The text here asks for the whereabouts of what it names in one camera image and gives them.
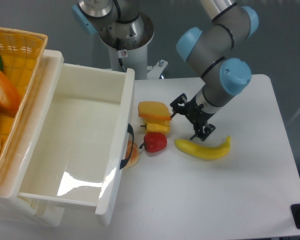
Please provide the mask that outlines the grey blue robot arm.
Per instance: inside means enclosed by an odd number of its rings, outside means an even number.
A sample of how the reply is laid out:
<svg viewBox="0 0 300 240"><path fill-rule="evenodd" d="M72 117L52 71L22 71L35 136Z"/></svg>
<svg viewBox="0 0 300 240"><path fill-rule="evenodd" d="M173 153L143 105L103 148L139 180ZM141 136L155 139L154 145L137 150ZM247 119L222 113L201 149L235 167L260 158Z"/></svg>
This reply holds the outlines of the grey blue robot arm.
<svg viewBox="0 0 300 240"><path fill-rule="evenodd" d="M234 0L204 0L202 6L212 28L207 32L189 29L178 40L176 50L204 86L191 100L180 95L171 107L174 114L190 121L194 136L204 141L215 130L209 119L251 81L250 67L238 58L225 58L224 53L257 30L259 17L251 7L239 6ZM154 25L140 11L139 1L80 0L71 10L83 30L98 34L107 46L114 71L133 69L138 80L147 78L148 45Z"/></svg>

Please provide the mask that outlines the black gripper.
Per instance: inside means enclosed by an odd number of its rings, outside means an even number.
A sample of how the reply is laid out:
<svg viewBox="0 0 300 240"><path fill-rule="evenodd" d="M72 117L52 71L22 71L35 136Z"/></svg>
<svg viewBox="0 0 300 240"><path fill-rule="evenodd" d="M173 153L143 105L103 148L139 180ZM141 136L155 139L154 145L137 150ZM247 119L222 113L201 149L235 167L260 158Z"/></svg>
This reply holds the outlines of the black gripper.
<svg viewBox="0 0 300 240"><path fill-rule="evenodd" d="M205 141L216 129L213 124L208 123L215 113L208 113L203 103L197 105L195 97L188 101L186 94L182 93L170 103L170 107L172 108L171 118L179 114L185 116L192 123L194 135L190 137L190 140L199 138L201 141Z"/></svg>

